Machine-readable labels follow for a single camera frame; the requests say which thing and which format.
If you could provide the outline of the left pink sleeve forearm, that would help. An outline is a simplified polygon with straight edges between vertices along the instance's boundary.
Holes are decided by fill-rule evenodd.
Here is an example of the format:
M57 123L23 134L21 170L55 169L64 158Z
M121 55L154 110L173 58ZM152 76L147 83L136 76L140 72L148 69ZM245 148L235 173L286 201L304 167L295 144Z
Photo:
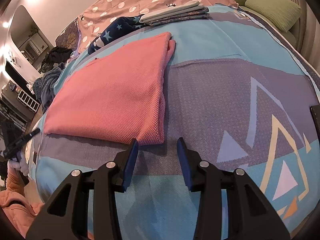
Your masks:
M1 209L25 238L41 208L43 202L30 203L24 195L24 186L16 169L8 168L7 189L1 191Z

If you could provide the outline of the left white gloved hand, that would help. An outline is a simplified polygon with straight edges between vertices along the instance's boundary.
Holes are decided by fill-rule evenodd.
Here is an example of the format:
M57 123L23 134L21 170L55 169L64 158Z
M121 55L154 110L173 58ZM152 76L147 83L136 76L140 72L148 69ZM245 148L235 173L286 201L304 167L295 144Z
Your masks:
M8 174L16 176L21 172L25 177L29 174L29 168L25 160L24 154L19 151L17 157L8 161Z

